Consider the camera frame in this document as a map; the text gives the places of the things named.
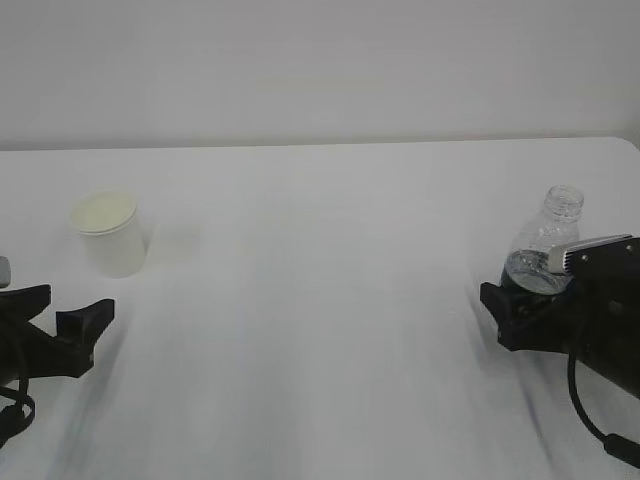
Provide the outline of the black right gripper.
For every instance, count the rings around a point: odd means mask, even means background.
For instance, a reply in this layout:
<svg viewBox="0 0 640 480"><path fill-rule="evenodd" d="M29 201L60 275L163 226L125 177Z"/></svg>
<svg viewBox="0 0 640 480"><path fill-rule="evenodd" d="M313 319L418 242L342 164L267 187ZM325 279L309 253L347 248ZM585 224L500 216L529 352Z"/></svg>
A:
<svg viewBox="0 0 640 480"><path fill-rule="evenodd" d="M639 395L639 267L579 278L587 312L578 358L626 392ZM480 301L498 327L498 342L509 351L568 353L584 309L577 296L534 294L519 287L484 282Z"/></svg>

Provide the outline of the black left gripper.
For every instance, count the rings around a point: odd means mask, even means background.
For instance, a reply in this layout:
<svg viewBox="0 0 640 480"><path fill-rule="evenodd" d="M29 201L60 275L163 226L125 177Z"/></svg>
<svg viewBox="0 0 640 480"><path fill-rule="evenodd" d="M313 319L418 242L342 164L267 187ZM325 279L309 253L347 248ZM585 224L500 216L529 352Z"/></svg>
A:
<svg viewBox="0 0 640 480"><path fill-rule="evenodd" d="M49 377L80 378L94 366L94 348L115 318L115 300L57 312L56 334L32 323L51 303L51 286L1 291L1 384Z"/></svg>

